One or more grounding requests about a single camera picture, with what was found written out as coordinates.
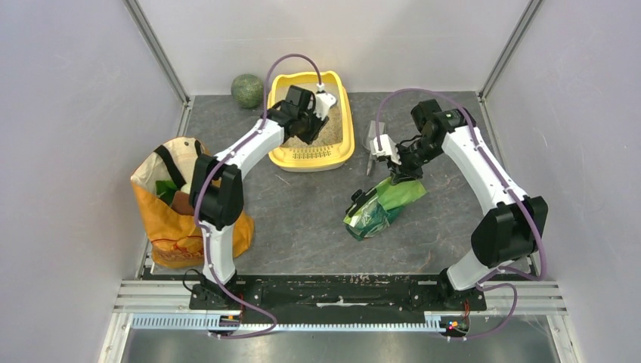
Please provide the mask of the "green litter bag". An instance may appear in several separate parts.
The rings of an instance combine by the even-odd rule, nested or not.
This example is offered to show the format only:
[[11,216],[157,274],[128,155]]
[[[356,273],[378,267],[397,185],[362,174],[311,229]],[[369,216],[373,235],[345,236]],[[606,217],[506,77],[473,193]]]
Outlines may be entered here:
[[426,194],[419,180],[395,182],[392,177],[385,178],[366,191],[358,189],[353,193],[343,223],[356,240],[372,238],[387,229],[407,205]]

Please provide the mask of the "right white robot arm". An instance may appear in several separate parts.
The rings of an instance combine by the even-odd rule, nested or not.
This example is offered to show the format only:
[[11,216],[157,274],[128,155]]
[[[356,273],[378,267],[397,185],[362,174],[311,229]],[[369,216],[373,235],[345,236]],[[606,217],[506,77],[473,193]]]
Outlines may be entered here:
[[430,99],[419,102],[410,115],[418,131],[412,139],[394,142],[378,134],[371,141],[372,153],[386,159],[393,183],[422,178],[423,166],[446,155],[462,172],[484,214],[471,235],[470,251],[439,276],[438,303],[456,309],[466,301],[466,291],[540,251],[548,206],[508,176],[466,109],[442,110]]

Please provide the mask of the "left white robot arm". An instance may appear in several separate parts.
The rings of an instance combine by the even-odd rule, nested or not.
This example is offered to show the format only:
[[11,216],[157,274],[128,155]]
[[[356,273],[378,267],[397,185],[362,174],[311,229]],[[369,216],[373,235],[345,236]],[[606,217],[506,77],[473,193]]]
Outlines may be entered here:
[[218,308],[230,308],[237,299],[237,288],[228,282],[237,271],[234,226],[244,209],[244,178],[258,161],[290,138],[306,144],[315,141],[336,104],[336,97],[323,85],[317,92],[293,85],[241,139],[215,156],[198,156],[190,203],[194,221],[203,233],[203,274],[215,282],[208,298]]

